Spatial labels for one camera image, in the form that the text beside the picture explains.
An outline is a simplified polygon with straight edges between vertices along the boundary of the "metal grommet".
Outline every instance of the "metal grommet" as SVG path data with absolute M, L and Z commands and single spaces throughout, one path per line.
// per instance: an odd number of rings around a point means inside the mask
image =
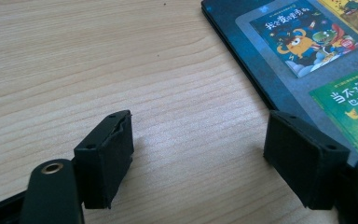
M 58 171 L 60 171 L 62 169 L 62 167 L 63 167 L 63 164 L 60 162 L 51 163 L 51 164 L 43 167 L 42 174 L 51 175 L 51 174 L 57 173 Z

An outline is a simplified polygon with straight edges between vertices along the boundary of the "wooden table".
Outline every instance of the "wooden table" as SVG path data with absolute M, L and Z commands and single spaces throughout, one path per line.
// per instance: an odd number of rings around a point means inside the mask
M 0 201 L 129 109 L 135 152 L 86 223 L 336 223 L 263 159 L 269 111 L 200 0 L 0 0 Z

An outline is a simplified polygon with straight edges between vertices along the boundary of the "screw hole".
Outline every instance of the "screw hole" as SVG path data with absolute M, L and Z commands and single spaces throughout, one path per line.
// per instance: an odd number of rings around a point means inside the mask
M 51 175 L 51 174 L 57 173 L 59 170 L 62 169 L 62 167 L 63 167 L 63 164 L 59 163 L 59 162 L 55 162 L 55 163 L 46 165 L 42 169 L 42 174 Z
M 93 149 L 93 148 L 96 148 L 97 146 L 95 146 L 95 144 L 89 144 L 89 145 L 86 145 L 86 148 L 87 149 Z
M 333 149 L 333 150 L 334 150 L 334 149 L 337 149 L 337 147 L 336 147 L 336 146 L 333 146 L 333 145 L 327 145 L 327 147 L 330 148 L 330 149 Z

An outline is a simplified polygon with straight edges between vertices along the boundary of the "green book cover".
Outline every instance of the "green book cover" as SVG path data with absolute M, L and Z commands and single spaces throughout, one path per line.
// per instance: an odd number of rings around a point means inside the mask
M 358 151 L 358 71 L 310 95 Z

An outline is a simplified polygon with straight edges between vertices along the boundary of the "light wood surface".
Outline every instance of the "light wood surface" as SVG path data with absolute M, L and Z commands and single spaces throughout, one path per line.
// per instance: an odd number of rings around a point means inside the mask
M 0 0 L 0 201 L 129 109 L 135 153 L 86 223 L 336 223 L 263 159 L 269 111 L 200 0 Z

